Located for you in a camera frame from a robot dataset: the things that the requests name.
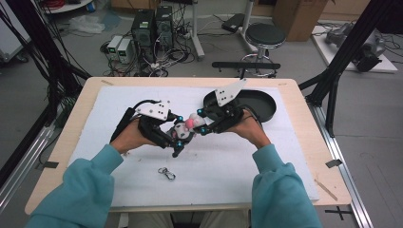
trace gray floor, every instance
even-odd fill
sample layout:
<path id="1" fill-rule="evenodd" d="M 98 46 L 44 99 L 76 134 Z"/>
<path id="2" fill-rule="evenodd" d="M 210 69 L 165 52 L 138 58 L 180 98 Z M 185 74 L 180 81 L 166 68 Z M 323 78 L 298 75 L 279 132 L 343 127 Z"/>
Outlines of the gray floor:
<path id="1" fill-rule="evenodd" d="M 86 13 L 75 10 L 58 15 L 56 20 L 64 23 L 72 16 Z M 95 14 L 104 18 L 106 11 Z M 217 18 L 200 19 L 202 27 Z M 254 21 L 269 22 L 268 19 Z M 113 34 L 129 31 L 130 20 L 122 20 L 119 26 L 91 37 L 65 34 L 67 49 L 92 75 L 102 76 L 107 67 L 106 57 L 100 52 L 102 43 Z M 220 23 L 210 28 L 219 28 Z M 403 45 L 403 39 L 394 37 Z M 238 35 L 223 37 L 200 37 L 205 51 L 201 62 L 176 65 L 168 69 L 169 77 L 234 77 L 236 70 L 219 72 L 211 67 L 215 61 L 237 61 L 246 53 L 245 45 Z M 272 50 L 272 58 L 281 64 L 278 78 L 292 78 L 302 83 L 318 75 L 326 67 L 312 40 L 301 43 L 285 43 Z M 403 62 L 401 57 L 386 52 L 390 60 Z M 374 227 L 401 227 L 403 224 L 403 66 L 395 64 L 399 71 L 388 73 L 358 73 L 345 71 L 339 83 L 336 104 L 335 133 L 347 165 L 355 180 Z M 309 94 L 311 88 L 303 91 Z M 47 84 L 41 78 L 33 62 L 26 64 L 11 61 L 0 68 L 0 165 L 3 165 L 31 125 L 45 108 Z M 28 216 L 25 204 L 40 176 L 32 169 L 20 186 L 8 207 L 0 215 L 2 227 L 23 227 Z M 335 207 L 318 207 L 324 227 L 356 227 L 351 215 L 325 213 Z M 350 210 L 348 206 L 341 210 Z M 117 215 L 111 215 L 106 227 L 117 226 Z"/>

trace stool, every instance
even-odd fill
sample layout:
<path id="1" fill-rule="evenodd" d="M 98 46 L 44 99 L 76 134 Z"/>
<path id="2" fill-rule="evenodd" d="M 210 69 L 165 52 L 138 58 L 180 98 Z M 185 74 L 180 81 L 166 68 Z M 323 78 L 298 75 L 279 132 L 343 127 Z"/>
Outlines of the stool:
<path id="1" fill-rule="evenodd" d="M 278 48 L 285 41 L 285 34 L 279 28 L 267 24 L 254 24 L 248 27 L 245 33 L 246 41 L 258 48 L 257 54 L 248 54 L 241 60 L 250 63 L 264 63 L 273 61 L 269 58 L 269 49 Z M 258 76 L 275 78 L 275 69 L 246 69 L 247 72 Z"/>

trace teal sleeve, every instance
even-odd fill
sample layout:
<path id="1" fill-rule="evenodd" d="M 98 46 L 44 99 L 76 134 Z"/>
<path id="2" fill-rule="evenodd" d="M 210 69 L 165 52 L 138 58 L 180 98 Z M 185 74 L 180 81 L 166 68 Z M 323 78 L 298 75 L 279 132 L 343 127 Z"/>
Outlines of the teal sleeve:
<path id="1" fill-rule="evenodd" d="M 254 153 L 259 174 L 252 189 L 252 227 L 322 227 L 302 180 L 273 144 Z"/>
<path id="2" fill-rule="evenodd" d="M 74 161 L 63 183 L 41 201 L 26 227 L 104 227 L 113 198 L 110 174 L 122 162 L 111 145 L 91 161 Z"/>

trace desk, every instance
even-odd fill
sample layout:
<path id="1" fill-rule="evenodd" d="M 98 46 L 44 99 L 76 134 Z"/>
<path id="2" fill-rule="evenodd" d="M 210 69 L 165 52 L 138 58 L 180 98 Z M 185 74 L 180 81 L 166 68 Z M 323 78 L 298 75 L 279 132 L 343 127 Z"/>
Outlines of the desk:
<path id="1" fill-rule="evenodd" d="M 90 78 L 74 106 L 66 126 L 56 143 L 49 160 L 59 162 L 56 169 L 45 169 L 28 201 L 26 213 L 30 214 L 38 203 L 56 186 L 62 183 L 68 160 L 75 149 L 81 131 L 102 86 L 226 86 L 237 79 L 223 78 Z M 328 168 L 325 162 L 332 159 L 317 128 L 317 124 L 300 93 L 297 83 L 290 79 L 248 79 L 246 86 L 277 87 L 287 108 L 291 123 L 308 166 L 317 181 L 320 200 L 314 205 L 347 205 L 351 197 L 337 168 Z M 186 211 L 223 210 L 246 208 L 250 205 L 142 207 L 130 211 Z"/>

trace hand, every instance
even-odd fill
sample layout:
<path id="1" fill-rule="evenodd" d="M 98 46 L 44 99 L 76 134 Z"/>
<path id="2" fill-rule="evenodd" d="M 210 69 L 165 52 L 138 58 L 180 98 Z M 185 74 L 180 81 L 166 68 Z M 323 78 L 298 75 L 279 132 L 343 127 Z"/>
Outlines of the hand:
<path id="1" fill-rule="evenodd" d="M 237 133 L 239 136 L 248 140 L 257 149 L 271 144 L 258 121 L 255 120 L 252 114 L 247 110 L 243 110 L 242 120 L 235 126 L 230 127 L 227 131 Z"/>
<path id="2" fill-rule="evenodd" d="M 110 143 L 120 154 L 124 154 L 131 149 L 142 145 L 155 145 L 152 141 L 145 138 L 139 130 L 139 119 L 132 121 L 124 131 Z"/>

